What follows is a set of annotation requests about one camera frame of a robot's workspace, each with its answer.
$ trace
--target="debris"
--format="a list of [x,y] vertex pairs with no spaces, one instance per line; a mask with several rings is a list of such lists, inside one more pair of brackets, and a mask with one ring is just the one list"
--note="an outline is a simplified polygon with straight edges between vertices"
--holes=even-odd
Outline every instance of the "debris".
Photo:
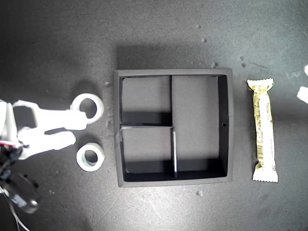
[[212,65],[211,65],[211,68],[216,68],[217,66],[218,66],[218,63],[213,62]]

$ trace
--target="white object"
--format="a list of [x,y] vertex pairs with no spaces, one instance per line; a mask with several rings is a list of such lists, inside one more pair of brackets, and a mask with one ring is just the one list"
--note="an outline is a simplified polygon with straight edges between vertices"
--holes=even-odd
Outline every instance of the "white object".
[[17,127],[15,122],[13,106],[10,103],[6,103],[6,110],[1,113],[2,113],[1,117],[5,115],[5,123],[1,131],[1,139],[4,141],[19,143],[17,139]]
[[87,120],[87,124],[92,124],[92,123],[96,122],[97,120],[99,120],[104,113],[104,104],[103,104],[102,100],[97,95],[93,95],[93,94],[89,94],[89,93],[84,93],[84,94],[78,95],[73,100],[70,109],[74,110],[74,111],[80,111],[80,105],[81,105],[82,101],[84,101],[85,99],[92,100],[95,103],[95,106],[96,106],[95,115],[92,118],[88,118],[88,120]]
[[304,71],[305,71],[306,75],[308,75],[308,65],[305,66]]
[[45,135],[46,131],[57,128],[83,130],[87,127],[87,116],[84,112],[45,110],[36,103],[21,100],[13,104],[13,107],[18,106],[31,108],[37,125],[36,128],[24,127],[18,131],[18,140],[24,145],[28,145],[23,149],[19,158],[21,160],[45,151],[59,150],[76,142],[74,134],[70,131]]
[[297,93],[297,97],[301,101],[304,101],[305,103],[308,103],[308,88],[300,87],[299,91]]
[[2,133],[6,118],[6,102],[0,102],[0,134]]
[[[89,150],[95,152],[97,155],[97,161],[95,163],[92,163],[86,159],[86,151]],[[98,170],[102,166],[104,159],[105,155],[103,149],[96,143],[87,143],[78,150],[76,155],[78,165],[87,172]]]

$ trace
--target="compartment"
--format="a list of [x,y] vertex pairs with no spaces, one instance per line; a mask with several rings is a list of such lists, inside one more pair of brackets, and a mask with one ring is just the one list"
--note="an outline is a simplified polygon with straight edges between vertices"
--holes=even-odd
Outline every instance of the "compartment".
[[174,176],[172,128],[124,128],[125,181],[167,180]]
[[225,76],[173,77],[178,180],[227,176],[228,89],[224,85]]
[[120,187],[229,182],[229,69],[115,71]]
[[122,124],[172,125],[171,76],[122,81]]

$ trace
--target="small hole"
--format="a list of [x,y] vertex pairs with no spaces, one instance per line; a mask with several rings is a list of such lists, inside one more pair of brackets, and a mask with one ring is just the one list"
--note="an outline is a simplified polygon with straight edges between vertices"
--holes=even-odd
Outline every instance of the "small hole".
[[86,113],[88,119],[93,118],[97,111],[96,104],[91,99],[84,99],[81,102],[79,109]]
[[85,152],[85,158],[89,165],[94,166],[97,162],[97,154],[94,151],[87,150]]

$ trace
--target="barcode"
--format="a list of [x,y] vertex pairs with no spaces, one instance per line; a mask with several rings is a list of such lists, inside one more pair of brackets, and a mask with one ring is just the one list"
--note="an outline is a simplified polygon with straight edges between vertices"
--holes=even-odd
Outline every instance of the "barcode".
[[258,159],[263,160],[263,146],[257,145]]

